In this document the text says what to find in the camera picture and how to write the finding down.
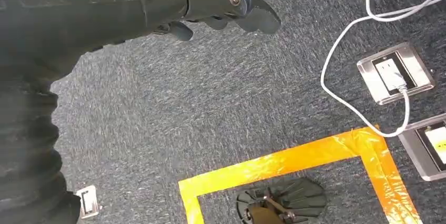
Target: carpet floor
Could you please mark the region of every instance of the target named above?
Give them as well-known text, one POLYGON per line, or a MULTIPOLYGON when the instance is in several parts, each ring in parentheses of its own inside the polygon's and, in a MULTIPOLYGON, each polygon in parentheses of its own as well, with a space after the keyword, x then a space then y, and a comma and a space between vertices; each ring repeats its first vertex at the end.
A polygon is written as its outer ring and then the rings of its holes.
MULTIPOLYGON (((190 42, 149 35, 106 46, 52 86, 68 188, 95 185, 104 207, 86 223, 186 224, 178 181, 363 127, 323 92, 319 75, 340 32, 366 15, 364 0, 266 1, 282 19, 275 35, 190 24, 190 42)), ((378 13, 423 0, 373 1, 378 13)), ((406 41, 437 82, 411 98, 411 121, 444 113, 446 3, 398 22, 356 25, 327 74, 330 88, 386 132, 401 124, 403 102, 377 105, 356 62, 406 41)), ((387 141, 423 222, 445 223, 446 180, 423 181, 401 142, 387 141)), ((328 207, 317 223, 387 223, 359 158, 276 179, 302 176, 327 190, 328 207)), ((238 223, 239 190, 200 197, 205 223, 238 223)))

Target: robotic hand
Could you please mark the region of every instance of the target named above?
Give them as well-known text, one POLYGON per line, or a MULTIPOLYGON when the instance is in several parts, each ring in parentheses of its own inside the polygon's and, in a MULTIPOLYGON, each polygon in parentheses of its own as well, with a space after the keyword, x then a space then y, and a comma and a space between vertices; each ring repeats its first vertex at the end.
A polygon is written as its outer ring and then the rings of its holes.
POLYGON ((52 82, 80 56, 154 34, 189 40, 180 21, 275 33, 280 19, 262 0, 0 0, 0 223, 77 222, 53 147, 52 82))

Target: power socket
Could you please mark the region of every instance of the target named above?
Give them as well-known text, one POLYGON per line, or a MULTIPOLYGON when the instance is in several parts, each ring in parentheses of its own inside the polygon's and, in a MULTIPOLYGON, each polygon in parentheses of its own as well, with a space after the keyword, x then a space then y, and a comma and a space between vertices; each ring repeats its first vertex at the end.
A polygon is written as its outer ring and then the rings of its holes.
POLYGON ((409 43, 369 56, 357 66, 370 94, 380 105, 403 98, 398 87, 404 84, 409 96, 435 86, 417 51, 409 43))
POLYGON ((387 90, 398 90, 399 87, 407 85, 393 59, 389 58, 380 63, 377 63, 375 64, 375 67, 382 81, 386 85, 387 90))

